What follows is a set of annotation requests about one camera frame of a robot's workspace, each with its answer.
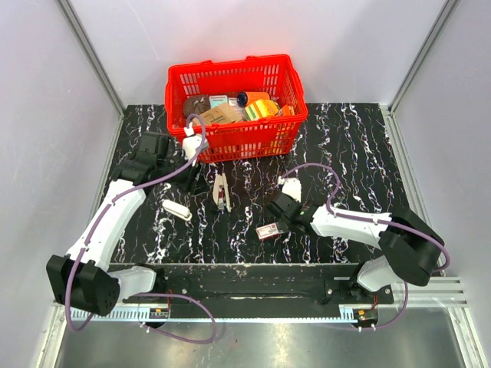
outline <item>item in basket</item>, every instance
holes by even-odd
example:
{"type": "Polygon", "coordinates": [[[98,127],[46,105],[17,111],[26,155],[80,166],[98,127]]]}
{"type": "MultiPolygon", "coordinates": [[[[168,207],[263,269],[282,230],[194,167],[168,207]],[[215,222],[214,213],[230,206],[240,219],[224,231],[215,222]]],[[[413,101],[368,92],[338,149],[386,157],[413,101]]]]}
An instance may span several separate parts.
{"type": "Polygon", "coordinates": [[[251,121],[262,119],[263,117],[273,117],[279,112],[279,105],[271,100],[257,100],[245,109],[245,115],[251,121]]]}
{"type": "Polygon", "coordinates": [[[246,113],[244,113],[244,109],[239,106],[237,103],[237,99],[234,97],[229,97],[229,105],[239,113],[239,115],[242,117],[242,120],[246,120],[246,113]]]}
{"type": "Polygon", "coordinates": [[[200,115],[209,109],[209,99],[205,94],[188,97],[183,103],[183,114],[185,117],[188,117],[192,113],[200,115]]]}
{"type": "Polygon", "coordinates": [[[295,110],[291,105],[285,105],[278,113],[279,117],[291,117],[293,115],[295,115],[295,110]]]}
{"type": "Polygon", "coordinates": [[[237,103],[240,107],[247,107],[257,100],[270,100],[268,92],[239,92],[237,103]]]}
{"type": "Polygon", "coordinates": [[[229,98],[225,94],[221,94],[218,96],[210,96],[209,97],[209,105],[211,108],[217,107],[221,104],[228,102],[229,98]]]}
{"type": "MultiPolygon", "coordinates": [[[[203,118],[206,125],[235,123],[242,120],[240,114],[227,103],[222,103],[221,105],[200,114],[200,116],[203,118]]],[[[199,121],[196,118],[193,119],[193,125],[199,125],[199,121]]]]}

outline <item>black marble table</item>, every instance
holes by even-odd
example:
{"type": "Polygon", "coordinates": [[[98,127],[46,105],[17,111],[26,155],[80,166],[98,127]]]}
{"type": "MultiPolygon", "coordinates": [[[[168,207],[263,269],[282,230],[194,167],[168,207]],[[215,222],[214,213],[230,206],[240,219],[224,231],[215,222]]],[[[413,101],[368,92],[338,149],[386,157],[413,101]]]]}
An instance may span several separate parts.
{"type": "MultiPolygon", "coordinates": [[[[377,104],[310,103],[308,110],[308,120],[302,124],[289,155],[206,166],[210,188],[217,173],[226,174],[231,213],[217,213],[211,189],[191,196],[159,185],[130,220],[112,262],[305,264],[377,257],[377,250],[341,238],[286,233],[258,240],[255,229],[275,221],[265,206],[279,191],[278,173],[302,163],[324,163],[338,173],[341,190],[333,204],[339,208],[386,212],[408,206],[377,104]],[[188,206],[192,220],[184,222],[165,212],[161,206],[164,199],[188,206]]],[[[145,130],[166,132],[162,105],[127,108],[110,174],[145,130]]],[[[324,201],[334,188],[332,177],[319,168],[301,169],[296,175],[302,182],[303,201],[324,201]]]]}

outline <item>white wall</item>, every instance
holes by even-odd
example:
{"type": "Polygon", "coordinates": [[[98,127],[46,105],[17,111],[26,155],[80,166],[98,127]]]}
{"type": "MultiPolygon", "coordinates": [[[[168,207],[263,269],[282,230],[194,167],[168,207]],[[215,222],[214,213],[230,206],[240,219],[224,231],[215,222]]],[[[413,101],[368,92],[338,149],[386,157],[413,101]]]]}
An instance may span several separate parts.
{"type": "Polygon", "coordinates": [[[71,0],[126,104],[167,68],[287,53],[309,102],[390,103],[444,0],[71,0]]]}
{"type": "Polygon", "coordinates": [[[0,366],[37,356],[45,265],[83,231],[118,116],[52,0],[0,13],[0,366]]]}
{"type": "Polygon", "coordinates": [[[461,2],[396,112],[491,360],[491,2],[461,2]]]}

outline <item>cable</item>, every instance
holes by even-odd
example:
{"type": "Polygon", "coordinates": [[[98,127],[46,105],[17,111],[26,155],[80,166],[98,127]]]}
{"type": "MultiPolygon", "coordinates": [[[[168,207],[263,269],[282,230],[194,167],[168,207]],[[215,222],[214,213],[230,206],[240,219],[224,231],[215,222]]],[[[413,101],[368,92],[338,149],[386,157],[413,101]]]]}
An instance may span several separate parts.
{"type": "Polygon", "coordinates": [[[216,325],[215,318],[213,318],[213,315],[211,314],[211,312],[204,305],[202,305],[200,302],[198,302],[196,299],[193,299],[191,297],[187,297],[186,295],[160,294],[160,293],[140,293],[140,294],[137,294],[135,296],[136,297],[172,297],[172,298],[176,297],[179,299],[184,299],[186,301],[190,301],[191,303],[196,304],[198,307],[200,307],[201,309],[204,310],[204,312],[208,315],[209,319],[212,320],[212,325],[213,325],[212,336],[207,338],[206,340],[191,340],[191,339],[187,339],[187,338],[182,337],[182,336],[174,335],[173,333],[170,333],[170,332],[158,330],[158,329],[150,327],[150,326],[147,326],[147,330],[152,330],[153,332],[157,332],[157,333],[164,335],[164,336],[167,336],[167,337],[172,337],[173,339],[177,339],[177,340],[183,341],[185,343],[197,343],[197,344],[204,345],[207,343],[212,343],[216,339],[218,327],[216,325]]]}
{"type": "MultiPolygon", "coordinates": [[[[334,198],[334,196],[338,193],[338,191],[339,191],[339,189],[341,187],[341,180],[339,179],[338,174],[330,166],[324,165],[322,163],[303,163],[303,164],[298,165],[298,166],[294,167],[293,169],[285,172],[283,175],[280,176],[280,178],[285,178],[286,176],[288,176],[291,173],[293,173],[295,170],[302,169],[304,167],[309,167],[309,166],[317,166],[317,167],[321,167],[322,169],[326,169],[336,179],[336,186],[334,188],[334,191],[329,195],[328,200],[325,203],[326,209],[328,210],[328,212],[331,215],[333,215],[333,216],[339,216],[339,217],[342,217],[344,219],[347,218],[347,219],[355,220],[355,221],[362,221],[362,222],[370,222],[370,223],[373,223],[373,221],[370,220],[369,218],[360,217],[360,216],[356,216],[356,215],[348,215],[348,214],[344,214],[344,213],[340,213],[340,212],[335,212],[332,209],[332,207],[331,207],[331,201],[334,198]]],[[[445,263],[441,267],[435,268],[435,272],[442,271],[442,270],[448,268],[448,266],[450,265],[450,255],[449,255],[448,251],[436,239],[433,239],[429,235],[426,235],[423,232],[420,232],[420,231],[418,231],[418,230],[416,230],[414,228],[410,228],[409,226],[402,225],[402,224],[399,224],[397,222],[386,221],[386,220],[378,220],[378,223],[379,224],[383,224],[383,225],[388,225],[388,226],[394,226],[395,228],[400,228],[402,230],[405,230],[407,232],[411,232],[411,233],[413,233],[413,234],[415,234],[417,236],[420,236],[421,238],[423,238],[423,239],[425,239],[425,240],[427,240],[429,242],[432,242],[443,253],[443,255],[445,256],[445,263]]],[[[395,324],[402,317],[402,315],[404,314],[404,311],[406,310],[407,302],[408,301],[409,301],[409,287],[407,285],[407,282],[405,281],[404,282],[404,302],[403,302],[403,305],[402,305],[401,309],[399,310],[399,313],[397,313],[396,317],[394,317],[392,320],[390,320],[386,324],[382,324],[381,326],[378,326],[377,329],[378,330],[384,329],[384,328],[387,328],[387,327],[392,326],[393,324],[395,324]]]]}
{"type": "MultiPolygon", "coordinates": [[[[152,180],[151,182],[146,182],[144,184],[140,184],[139,186],[135,186],[131,189],[128,189],[118,195],[116,195],[113,199],[112,199],[112,205],[114,205],[114,203],[120,199],[121,197],[125,196],[126,194],[128,193],[131,193],[131,192],[134,192],[138,189],[144,189],[144,188],[147,188],[149,186],[155,186],[156,184],[159,184],[161,182],[165,182],[166,180],[180,174],[182,171],[184,171],[185,169],[187,169],[189,166],[191,166],[194,162],[195,159],[198,158],[198,155],[201,153],[201,150],[203,149],[204,147],[204,144],[205,144],[205,136],[206,136],[206,126],[205,126],[205,122],[203,121],[203,118],[200,116],[200,115],[196,115],[195,113],[192,113],[191,115],[189,115],[187,117],[187,120],[186,120],[186,126],[188,127],[189,124],[191,123],[191,120],[192,119],[198,119],[199,121],[199,124],[201,125],[201,135],[202,135],[202,139],[201,139],[201,142],[199,143],[199,147],[198,147],[198,150],[196,151],[195,155],[193,156],[192,159],[189,159],[187,163],[185,163],[184,165],[182,165],[179,169],[175,170],[174,172],[170,173],[170,174],[167,174],[159,179],[155,179],[155,180],[152,180]]],[[[94,235],[97,227],[99,226],[99,224],[101,223],[102,221],[102,218],[106,215],[107,211],[109,211],[109,209],[112,207],[111,204],[107,204],[101,211],[101,213],[99,214],[99,216],[95,219],[94,221],[94,224],[92,225],[91,229],[89,230],[89,232],[87,233],[87,237],[85,238],[84,240],[84,244],[86,247],[88,247],[88,245],[90,244],[91,242],[91,239],[92,239],[92,236],[94,235]]],[[[64,314],[65,314],[65,318],[67,320],[67,325],[68,325],[68,329],[71,331],[71,332],[74,332],[74,333],[79,333],[81,332],[87,325],[88,323],[91,321],[92,317],[94,316],[94,314],[91,314],[83,323],[80,327],[75,327],[74,326],[74,323],[73,323],[73,320],[71,319],[71,310],[70,310],[70,304],[71,304],[71,289],[72,289],[72,286],[73,286],[73,282],[74,282],[74,278],[75,278],[75,273],[77,272],[77,268],[78,268],[78,265],[80,264],[81,262],[81,259],[85,253],[85,251],[87,250],[87,248],[82,248],[80,250],[80,253],[78,254],[77,258],[75,259],[75,262],[73,264],[73,266],[71,267],[71,270],[70,270],[70,274],[68,275],[68,282],[67,282],[67,288],[66,288],[66,291],[65,291],[65,295],[64,295],[64,314]]]]}

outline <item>basket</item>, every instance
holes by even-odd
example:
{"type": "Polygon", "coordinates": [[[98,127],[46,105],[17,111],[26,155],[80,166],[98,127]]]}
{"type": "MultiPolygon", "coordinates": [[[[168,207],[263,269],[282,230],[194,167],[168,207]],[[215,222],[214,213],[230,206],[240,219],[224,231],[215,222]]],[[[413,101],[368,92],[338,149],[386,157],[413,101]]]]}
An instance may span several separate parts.
{"type": "Polygon", "coordinates": [[[280,106],[292,105],[295,115],[207,125],[209,148],[199,155],[199,159],[213,163],[288,153],[308,111],[300,78],[292,60],[284,54],[170,67],[164,101],[169,133],[181,143],[186,137],[183,103],[187,97],[196,94],[237,97],[243,90],[268,92],[271,97],[278,98],[280,106]]]}

